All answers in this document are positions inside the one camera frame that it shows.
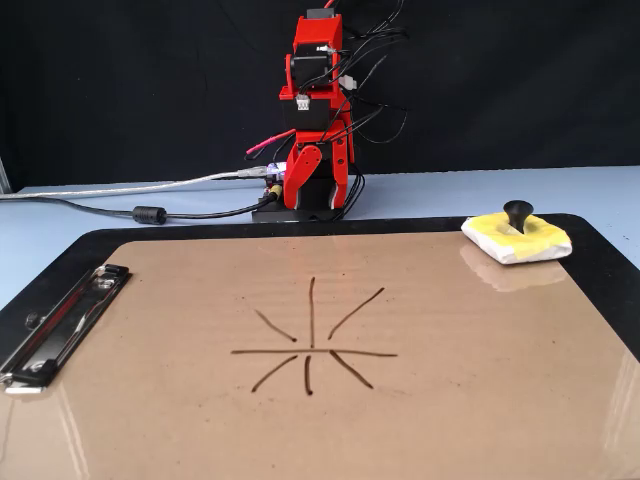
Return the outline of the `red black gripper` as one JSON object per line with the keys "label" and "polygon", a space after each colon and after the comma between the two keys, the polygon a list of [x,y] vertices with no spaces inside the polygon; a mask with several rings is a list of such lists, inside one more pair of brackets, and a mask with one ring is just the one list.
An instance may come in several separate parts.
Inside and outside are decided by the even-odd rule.
{"label": "red black gripper", "polygon": [[346,132],[346,97],[339,87],[320,88],[318,91],[298,95],[299,91],[283,86],[279,99],[286,130],[294,129],[294,144],[290,151],[283,180],[284,204],[296,208],[300,188],[314,173],[321,161],[321,150],[307,143],[331,142],[331,165],[334,187],[329,207],[342,208],[348,186],[348,145],[343,138]]}

